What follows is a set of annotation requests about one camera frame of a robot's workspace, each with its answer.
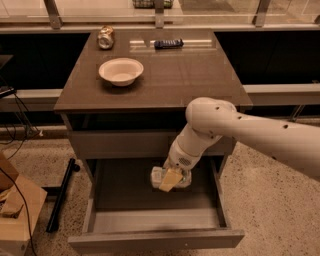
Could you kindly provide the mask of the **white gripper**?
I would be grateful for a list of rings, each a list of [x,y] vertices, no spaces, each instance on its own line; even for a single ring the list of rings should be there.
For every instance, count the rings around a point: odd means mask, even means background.
[[[199,162],[201,156],[202,147],[199,141],[176,138],[171,144],[167,159],[163,165],[164,168],[168,169],[159,189],[169,192],[183,178],[180,169],[191,170]]]

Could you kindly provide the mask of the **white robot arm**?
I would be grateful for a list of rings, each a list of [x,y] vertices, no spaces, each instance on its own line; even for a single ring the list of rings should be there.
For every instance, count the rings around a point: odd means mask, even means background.
[[[310,178],[320,178],[319,127],[246,115],[230,102],[206,97],[192,100],[185,116],[187,124],[164,164],[162,191],[187,187],[191,169],[221,137],[233,138]]]

